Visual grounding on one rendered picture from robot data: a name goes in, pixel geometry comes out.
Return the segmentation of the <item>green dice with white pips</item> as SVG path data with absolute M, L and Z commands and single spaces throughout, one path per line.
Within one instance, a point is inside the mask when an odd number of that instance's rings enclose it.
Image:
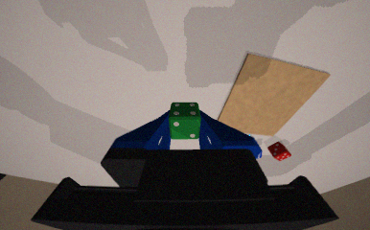
M 198 103 L 172 103 L 169 126 L 172 139 L 198 139 L 200 131 Z

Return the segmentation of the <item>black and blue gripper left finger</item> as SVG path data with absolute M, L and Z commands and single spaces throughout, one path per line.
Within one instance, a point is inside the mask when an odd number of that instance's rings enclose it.
M 171 145 L 169 114 L 170 110 L 159 118 L 116 138 L 109 149 L 169 150 Z

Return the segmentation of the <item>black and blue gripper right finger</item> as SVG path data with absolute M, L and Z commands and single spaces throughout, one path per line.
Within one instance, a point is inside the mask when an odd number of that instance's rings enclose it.
M 248 149 L 255 158 L 258 157 L 261 148 L 253 137 L 211 118 L 201 110 L 199 112 L 201 121 L 198 140 L 201 150 Z

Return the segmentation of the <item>tan flat mat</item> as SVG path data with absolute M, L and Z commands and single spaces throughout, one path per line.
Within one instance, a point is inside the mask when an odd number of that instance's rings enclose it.
M 274 136 L 329 76 L 247 54 L 217 121 L 243 133 Z

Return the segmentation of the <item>red die with white pips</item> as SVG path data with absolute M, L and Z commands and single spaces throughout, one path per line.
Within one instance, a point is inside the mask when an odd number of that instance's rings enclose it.
M 272 156 L 275 159 L 279 160 L 279 161 L 282 161 L 282 160 L 291 156 L 291 154 L 286 149 L 286 147 L 284 145 L 282 145 L 280 142 L 276 142 L 275 144 L 273 144 L 273 145 L 271 145 L 267 148 L 270 151 L 270 153 L 272 154 Z

